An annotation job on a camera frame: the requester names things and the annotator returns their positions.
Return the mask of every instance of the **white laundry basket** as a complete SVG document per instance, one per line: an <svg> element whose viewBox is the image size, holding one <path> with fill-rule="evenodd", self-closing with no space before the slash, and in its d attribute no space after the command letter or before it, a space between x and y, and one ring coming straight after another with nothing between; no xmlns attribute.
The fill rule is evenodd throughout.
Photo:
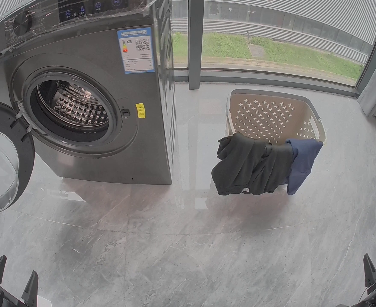
<svg viewBox="0 0 376 307"><path fill-rule="evenodd" d="M326 131L310 100L273 91L233 90L226 105L226 132L272 144L290 138L326 143Z"/></svg>

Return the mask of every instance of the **washing machine door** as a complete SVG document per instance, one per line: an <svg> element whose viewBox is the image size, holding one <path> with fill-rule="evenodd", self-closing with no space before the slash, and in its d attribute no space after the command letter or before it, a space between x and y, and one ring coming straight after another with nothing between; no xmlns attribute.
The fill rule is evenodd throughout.
<svg viewBox="0 0 376 307"><path fill-rule="evenodd" d="M35 162L29 124L16 110L0 102L0 212L26 189Z"/></svg>

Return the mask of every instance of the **green grass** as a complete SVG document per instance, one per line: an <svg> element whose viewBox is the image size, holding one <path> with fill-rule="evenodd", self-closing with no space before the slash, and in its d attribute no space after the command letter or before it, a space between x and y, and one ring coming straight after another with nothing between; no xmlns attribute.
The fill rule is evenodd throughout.
<svg viewBox="0 0 376 307"><path fill-rule="evenodd" d="M219 33L204 35L202 56L252 58L244 36Z"/></svg>
<svg viewBox="0 0 376 307"><path fill-rule="evenodd" d="M187 36L182 33L175 33L173 35L173 43L174 55L176 57L186 57ZM265 57L261 59L266 61L303 68L314 68L354 79L358 79L363 70L363 65L333 54L277 42L269 38L253 37L250 39L250 43L264 48ZM221 33L204 34L202 56L254 59L247 46L247 38L245 36Z"/></svg>
<svg viewBox="0 0 376 307"><path fill-rule="evenodd" d="M174 33L172 35L172 47L174 49L175 57L187 57L188 56L188 38L185 34Z"/></svg>
<svg viewBox="0 0 376 307"><path fill-rule="evenodd" d="M354 79L358 79L363 70L362 65L327 52L275 42L269 38L254 37L250 41L252 44L262 46L265 49L265 59L275 63L324 70Z"/></svg>

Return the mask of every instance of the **building exterior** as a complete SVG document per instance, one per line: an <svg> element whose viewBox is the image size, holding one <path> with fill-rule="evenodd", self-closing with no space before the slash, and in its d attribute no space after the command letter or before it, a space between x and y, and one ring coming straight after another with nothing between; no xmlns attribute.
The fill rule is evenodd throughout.
<svg viewBox="0 0 376 307"><path fill-rule="evenodd" d="M172 28L187 32L188 0L172 0ZM204 32L263 36L364 64L376 39L376 0L205 0Z"/></svg>

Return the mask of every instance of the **floor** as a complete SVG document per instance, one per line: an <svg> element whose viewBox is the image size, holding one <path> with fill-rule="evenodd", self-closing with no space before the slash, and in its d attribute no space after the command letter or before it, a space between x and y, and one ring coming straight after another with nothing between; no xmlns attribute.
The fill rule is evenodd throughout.
<svg viewBox="0 0 376 307"><path fill-rule="evenodd" d="M218 196L211 169L235 88L306 96L327 130L293 196ZM58 178L37 156L24 195L0 213L3 286L32 270L53 307L334 307L359 301L376 267L376 120L355 99L275 87L177 86L172 186Z"/></svg>

